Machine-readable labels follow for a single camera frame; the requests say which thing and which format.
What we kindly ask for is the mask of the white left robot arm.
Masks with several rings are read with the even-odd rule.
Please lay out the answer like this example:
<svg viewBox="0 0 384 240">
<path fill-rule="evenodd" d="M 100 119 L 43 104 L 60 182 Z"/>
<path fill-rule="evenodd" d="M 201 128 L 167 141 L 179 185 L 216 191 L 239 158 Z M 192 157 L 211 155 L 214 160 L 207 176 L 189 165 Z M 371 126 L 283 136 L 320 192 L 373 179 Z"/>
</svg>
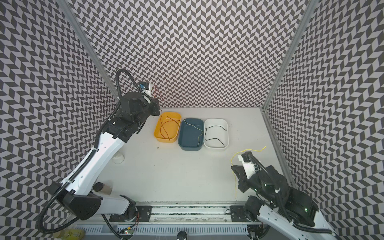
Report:
<svg viewBox="0 0 384 240">
<path fill-rule="evenodd" d="M 144 127 L 148 117 L 159 116 L 159 101 L 152 98 L 137 83 L 136 92 L 122 95 L 120 75 L 125 73 L 130 80 L 132 74 L 119 69 L 115 76 L 119 102 L 111 115 L 98 130 L 94 146 L 81 163 L 60 183 L 49 187 L 51 199 L 41 210 L 36 222 L 37 230 L 42 234 L 53 234 L 64 230 L 78 220 L 87 220 L 93 215 L 118 215 L 123 220 L 134 222 L 139 219 L 135 201 L 121 195 L 119 197 L 101 197 L 94 193 L 93 186 L 107 163 L 132 137 Z M 75 218 L 56 228 L 44 227 L 44 217 L 50 206 L 57 201 L 70 211 Z"/>
</svg>

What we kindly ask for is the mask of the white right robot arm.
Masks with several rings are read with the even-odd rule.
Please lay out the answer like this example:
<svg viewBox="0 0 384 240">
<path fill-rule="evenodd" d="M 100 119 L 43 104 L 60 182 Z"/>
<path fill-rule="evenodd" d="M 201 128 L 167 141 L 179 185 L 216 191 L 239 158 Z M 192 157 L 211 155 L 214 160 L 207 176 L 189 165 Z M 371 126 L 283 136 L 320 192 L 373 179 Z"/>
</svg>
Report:
<svg viewBox="0 0 384 240">
<path fill-rule="evenodd" d="M 287 178 L 274 166 L 264 166 L 251 152 L 235 155 L 240 165 L 231 169 L 238 189 L 254 192 L 243 206 L 230 206 L 233 222 L 259 222 L 250 239 L 261 239 L 270 228 L 290 240 L 339 240 L 340 236 L 325 220 L 315 201 L 306 193 L 291 187 Z"/>
</svg>

